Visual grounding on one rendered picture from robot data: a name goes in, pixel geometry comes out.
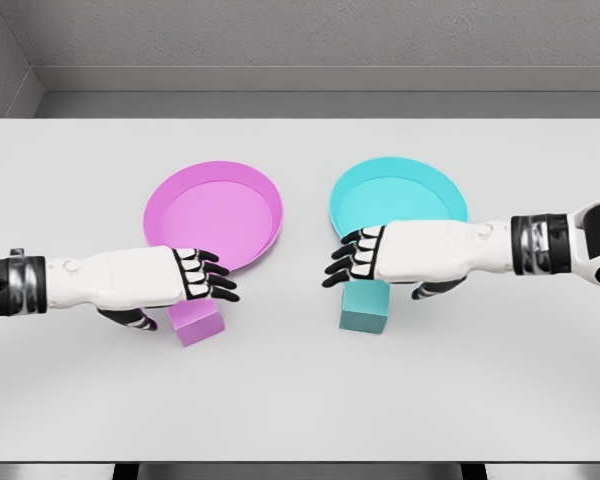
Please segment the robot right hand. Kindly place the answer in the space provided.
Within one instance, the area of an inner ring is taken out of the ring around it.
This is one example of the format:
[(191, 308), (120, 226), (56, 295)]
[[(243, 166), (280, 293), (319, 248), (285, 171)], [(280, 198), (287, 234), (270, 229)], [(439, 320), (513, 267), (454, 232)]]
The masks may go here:
[(452, 247), (454, 221), (392, 221), (347, 234), (331, 254), (322, 286), (357, 280), (415, 284), (412, 298), (445, 293), (469, 275), (468, 261)]

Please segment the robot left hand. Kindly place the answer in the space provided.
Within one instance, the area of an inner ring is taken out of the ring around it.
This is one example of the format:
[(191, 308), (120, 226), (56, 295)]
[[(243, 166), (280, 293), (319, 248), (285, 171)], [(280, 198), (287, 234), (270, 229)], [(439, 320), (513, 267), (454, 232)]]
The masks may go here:
[(90, 302), (106, 318), (126, 327), (155, 331), (145, 312), (182, 301), (214, 298), (237, 302), (237, 285), (211, 252), (167, 246), (105, 252), (92, 258), (95, 283)]

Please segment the cyan plate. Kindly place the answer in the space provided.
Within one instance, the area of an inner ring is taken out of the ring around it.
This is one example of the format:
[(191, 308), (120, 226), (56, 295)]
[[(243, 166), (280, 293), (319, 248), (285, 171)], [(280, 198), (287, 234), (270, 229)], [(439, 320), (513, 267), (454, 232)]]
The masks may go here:
[(394, 220), (469, 219), (465, 198), (449, 177), (403, 157), (374, 158), (348, 169), (334, 184), (329, 212), (340, 238)]

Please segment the pink block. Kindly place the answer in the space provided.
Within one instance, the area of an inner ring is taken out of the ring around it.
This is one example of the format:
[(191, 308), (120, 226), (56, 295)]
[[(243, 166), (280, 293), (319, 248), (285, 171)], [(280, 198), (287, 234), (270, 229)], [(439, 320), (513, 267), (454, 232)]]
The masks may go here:
[(182, 301), (167, 309), (172, 327), (184, 347), (191, 346), (225, 330), (214, 299)]

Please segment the cyan block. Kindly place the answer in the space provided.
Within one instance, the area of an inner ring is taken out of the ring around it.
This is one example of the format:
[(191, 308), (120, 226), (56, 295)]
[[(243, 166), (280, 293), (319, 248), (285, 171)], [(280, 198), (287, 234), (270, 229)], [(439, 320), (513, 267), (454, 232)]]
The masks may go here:
[(389, 316), (390, 286), (380, 280), (344, 284), (339, 328), (382, 334)]

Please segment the pink plate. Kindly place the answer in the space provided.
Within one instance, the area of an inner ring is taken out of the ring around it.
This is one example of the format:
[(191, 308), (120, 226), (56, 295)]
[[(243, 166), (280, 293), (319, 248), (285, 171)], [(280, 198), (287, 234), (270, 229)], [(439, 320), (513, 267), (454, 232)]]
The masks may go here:
[(156, 188), (143, 229), (151, 246), (203, 249), (237, 270), (275, 242), (283, 215), (280, 193), (266, 175), (242, 163), (210, 161), (186, 167)]

